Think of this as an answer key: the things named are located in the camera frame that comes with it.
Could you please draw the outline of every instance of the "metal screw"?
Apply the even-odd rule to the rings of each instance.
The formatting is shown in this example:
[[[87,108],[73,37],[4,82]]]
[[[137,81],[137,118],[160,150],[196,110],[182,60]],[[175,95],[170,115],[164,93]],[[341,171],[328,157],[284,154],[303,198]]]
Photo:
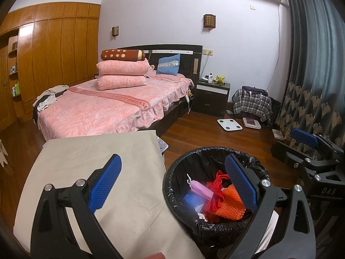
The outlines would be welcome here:
[[[301,185],[296,184],[296,185],[295,185],[295,190],[296,190],[297,192],[302,191]]]
[[[263,180],[261,181],[261,184],[262,184],[263,186],[265,186],[265,187],[271,186],[271,182],[270,182],[269,180],[267,180],[267,179],[263,179]]]
[[[49,192],[49,191],[51,190],[51,188],[52,188],[52,185],[51,185],[51,184],[47,184],[47,185],[44,186],[44,190],[45,190],[46,192]]]
[[[78,179],[77,182],[75,183],[78,187],[84,186],[86,183],[85,179]]]

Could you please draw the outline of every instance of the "white towel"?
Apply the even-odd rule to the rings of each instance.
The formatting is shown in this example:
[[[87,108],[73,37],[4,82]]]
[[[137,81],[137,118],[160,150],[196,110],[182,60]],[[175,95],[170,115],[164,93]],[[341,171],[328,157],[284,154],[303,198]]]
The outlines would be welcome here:
[[[6,149],[5,147],[3,146],[2,142],[1,142],[1,139],[0,139],[0,164],[2,167],[4,167],[4,164],[8,164],[6,158],[5,158],[5,155],[8,156],[8,153],[6,152]]]
[[[67,86],[67,85],[57,85],[56,87],[47,89],[36,99],[35,103],[32,106],[35,107],[37,101],[39,101],[43,96],[45,96],[45,95],[52,95],[52,94],[56,94],[56,93],[59,93],[59,92],[63,92],[66,89],[69,89],[69,86]]]
[[[55,97],[55,94],[48,96],[48,98],[45,101],[41,102],[38,105],[37,111],[42,111],[46,109],[49,105],[53,104],[56,101],[58,101],[58,99]]]
[[[273,211],[271,220],[268,223],[266,231],[260,241],[258,249],[255,251],[255,254],[267,248],[268,244],[270,243],[271,237],[273,235],[274,229],[276,228],[278,218],[279,218],[279,214]]]

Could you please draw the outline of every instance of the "orange mesh bag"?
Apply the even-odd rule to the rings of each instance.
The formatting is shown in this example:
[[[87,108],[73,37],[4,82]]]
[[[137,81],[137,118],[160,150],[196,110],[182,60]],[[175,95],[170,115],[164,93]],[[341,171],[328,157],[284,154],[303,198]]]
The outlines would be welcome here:
[[[216,212],[212,212],[215,215],[224,217],[230,220],[240,220],[246,210],[244,204],[239,197],[235,186],[231,184],[223,191],[224,202],[221,203],[221,207]]]

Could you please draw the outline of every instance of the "trash can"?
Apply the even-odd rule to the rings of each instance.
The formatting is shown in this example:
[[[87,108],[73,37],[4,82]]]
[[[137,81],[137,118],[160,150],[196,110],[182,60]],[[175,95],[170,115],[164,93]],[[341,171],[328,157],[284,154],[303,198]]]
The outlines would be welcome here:
[[[219,249],[233,244],[249,223],[252,215],[249,210],[246,210],[240,220],[210,224],[199,219],[198,214],[183,199],[190,191],[187,174],[192,180],[199,181],[204,185],[207,182],[213,182],[218,170],[226,173],[225,158],[231,153],[245,167],[252,169],[260,179],[270,180],[267,170],[257,158],[226,147],[203,147],[189,151],[179,157],[164,176],[165,201],[172,214],[201,251],[203,248]]]

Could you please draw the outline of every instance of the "blue gripper pad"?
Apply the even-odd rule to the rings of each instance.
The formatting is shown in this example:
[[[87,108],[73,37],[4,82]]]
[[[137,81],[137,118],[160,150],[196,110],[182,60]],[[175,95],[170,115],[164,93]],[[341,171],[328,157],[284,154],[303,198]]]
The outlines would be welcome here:
[[[92,213],[103,207],[110,190],[121,172],[122,162],[120,156],[115,155],[108,163],[108,166],[90,192],[89,209]]]
[[[290,134],[293,139],[305,145],[308,145],[309,147],[316,148],[319,146],[317,138],[314,135],[309,134],[303,130],[294,128],[293,130],[291,130]]]
[[[225,170],[244,206],[250,209],[252,213],[255,213],[258,208],[256,190],[248,180],[246,174],[230,155],[225,158]]]

